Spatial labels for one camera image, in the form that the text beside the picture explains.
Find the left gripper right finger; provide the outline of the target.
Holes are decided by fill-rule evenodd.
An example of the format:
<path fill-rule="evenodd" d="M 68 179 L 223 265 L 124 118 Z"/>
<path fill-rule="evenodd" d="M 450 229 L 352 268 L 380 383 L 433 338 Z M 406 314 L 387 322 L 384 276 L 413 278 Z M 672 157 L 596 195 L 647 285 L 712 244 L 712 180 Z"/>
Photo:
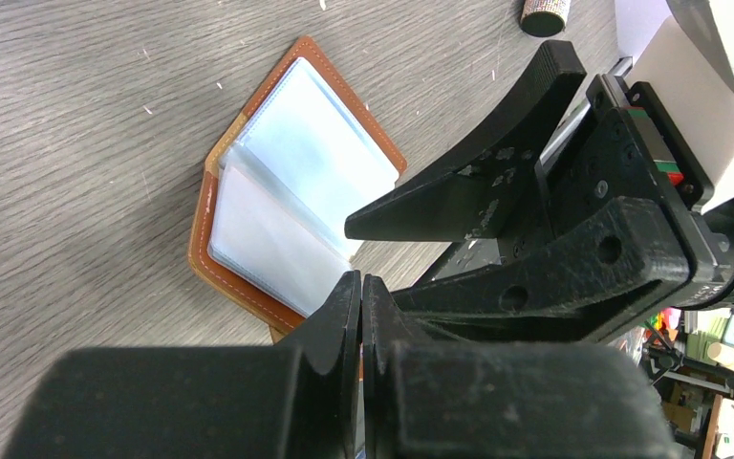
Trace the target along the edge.
<path fill-rule="evenodd" d="M 435 340 L 362 287 L 370 458 L 673 458 L 654 388 L 610 346 Z"/>

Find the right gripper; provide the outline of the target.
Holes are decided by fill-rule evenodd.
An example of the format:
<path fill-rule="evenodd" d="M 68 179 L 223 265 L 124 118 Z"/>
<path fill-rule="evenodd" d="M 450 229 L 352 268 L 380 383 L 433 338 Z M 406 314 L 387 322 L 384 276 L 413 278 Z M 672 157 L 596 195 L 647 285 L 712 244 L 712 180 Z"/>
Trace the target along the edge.
<path fill-rule="evenodd" d="M 712 185 L 646 82 L 599 75 L 590 111 L 546 164 L 540 154 L 587 72 L 546 40 L 496 107 L 417 175 L 347 217 L 367 241 L 500 235 L 512 263 L 395 291 L 436 335 L 604 343 L 673 304 L 722 299 L 719 234 L 700 210 Z"/>

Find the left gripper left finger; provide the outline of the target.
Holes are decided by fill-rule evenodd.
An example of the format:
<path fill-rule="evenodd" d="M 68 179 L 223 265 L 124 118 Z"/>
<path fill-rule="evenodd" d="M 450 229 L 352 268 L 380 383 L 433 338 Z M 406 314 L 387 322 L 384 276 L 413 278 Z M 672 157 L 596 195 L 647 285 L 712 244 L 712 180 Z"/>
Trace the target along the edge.
<path fill-rule="evenodd" d="M 361 276 L 271 346 L 93 347 L 60 358 L 9 458 L 351 458 Z"/>

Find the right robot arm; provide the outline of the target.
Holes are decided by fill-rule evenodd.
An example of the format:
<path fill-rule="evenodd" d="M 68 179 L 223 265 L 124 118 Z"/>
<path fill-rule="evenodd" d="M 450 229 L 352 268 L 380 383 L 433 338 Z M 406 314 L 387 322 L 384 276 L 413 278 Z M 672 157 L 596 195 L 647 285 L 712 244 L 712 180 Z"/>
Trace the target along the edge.
<path fill-rule="evenodd" d="M 366 343 L 606 342 L 734 308 L 734 1 L 672 1 L 626 76 L 549 40 L 498 105 L 349 236 L 446 242 L 413 286 L 363 286 Z"/>

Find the glitter tube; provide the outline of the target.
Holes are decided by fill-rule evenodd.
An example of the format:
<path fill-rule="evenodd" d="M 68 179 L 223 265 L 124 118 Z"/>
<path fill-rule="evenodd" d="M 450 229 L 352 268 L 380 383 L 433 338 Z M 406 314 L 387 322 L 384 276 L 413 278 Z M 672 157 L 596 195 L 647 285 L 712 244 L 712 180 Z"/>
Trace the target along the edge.
<path fill-rule="evenodd" d="M 535 37 L 555 36 L 566 29 L 571 0 L 525 0 L 521 29 Z"/>

